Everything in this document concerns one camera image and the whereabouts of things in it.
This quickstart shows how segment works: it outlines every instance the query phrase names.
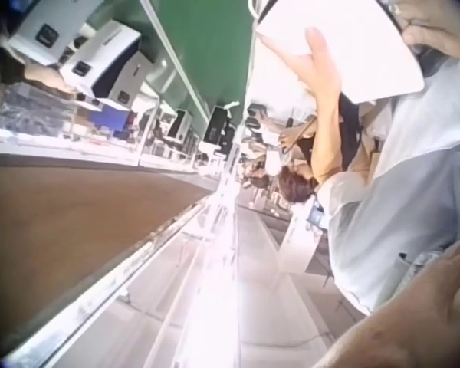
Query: white shirt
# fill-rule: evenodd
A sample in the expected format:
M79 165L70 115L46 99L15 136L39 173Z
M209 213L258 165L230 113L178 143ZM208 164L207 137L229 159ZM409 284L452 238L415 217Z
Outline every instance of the white shirt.
M330 216L336 284L365 314L399 253L414 259L460 239L460 61L399 99L369 186L342 172L317 197Z

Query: green ceiling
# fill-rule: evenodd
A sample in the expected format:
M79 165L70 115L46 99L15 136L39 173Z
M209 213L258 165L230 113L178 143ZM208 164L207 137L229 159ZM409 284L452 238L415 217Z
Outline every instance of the green ceiling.
M208 114L216 104L237 100L241 106L232 109L232 122L239 124L251 47L252 18L247 2L152 0L152 5ZM142 33L142 52L155 64L147 80L154 90L161 93L174 66L140 1L105 0L88 22L99 28L110 19ZM205 132L206 123L178 74L162 96L172 108L189 110L194 116L195 130L200 135Z

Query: store aisle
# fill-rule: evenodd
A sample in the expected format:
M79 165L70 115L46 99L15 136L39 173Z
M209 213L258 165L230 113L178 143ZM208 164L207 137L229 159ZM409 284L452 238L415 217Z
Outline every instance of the store aisle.
M0 166L2 352L207 194L136 168Z

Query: white box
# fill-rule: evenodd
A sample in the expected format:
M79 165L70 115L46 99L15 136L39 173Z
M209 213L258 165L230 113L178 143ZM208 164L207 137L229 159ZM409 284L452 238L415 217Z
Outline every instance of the white box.
M60 69L66 84L118 110L129 110L153 66L139 52L141 34L109 21Z
M177 110L177 117L172 122L166 135L168 140L183 143L191 127L192 116L185 110Z
M85 107L86 109L92 110L92 111L102 111L104 107L104 104L101 103L99 100L96 100L95 98L85 96L85 95L77 96L75 103L78 106Z
M311 53L305 39L309 27L324 35L343 78L343 92L354 104L424 88L416 57L376 1L281 0L256 31L284 50L304 55Z
M64 49L103 0L40 0L8 44L43 65L60 60Z

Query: printer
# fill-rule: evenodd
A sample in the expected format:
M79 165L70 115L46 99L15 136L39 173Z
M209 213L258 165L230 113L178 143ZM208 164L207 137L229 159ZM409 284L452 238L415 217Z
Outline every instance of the printer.
M130 110L152 63L140 52L141 34L107 22L60 68L66 84L118 110Z
M40 64L54 64L102 2L40 0L28 9L8 44Z

